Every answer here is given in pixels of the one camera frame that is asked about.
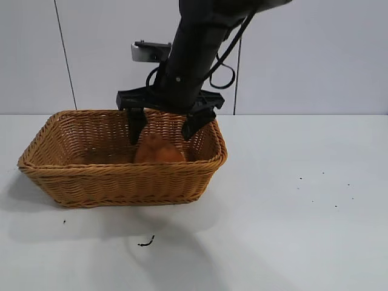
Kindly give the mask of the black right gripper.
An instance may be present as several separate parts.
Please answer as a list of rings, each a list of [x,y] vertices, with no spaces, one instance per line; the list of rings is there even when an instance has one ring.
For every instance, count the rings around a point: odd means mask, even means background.
[[[185,141],[216,118],[214,109],[221,109],[224,98],[220,93],[202,90],[198,84],[179,76],[169,78],[167,63],[162,62],[145,79],[145,86],[119,91],[116,105],[127,109],[131,145],[136,145],[147,118],[143,108],[187,115],[181,134]]]

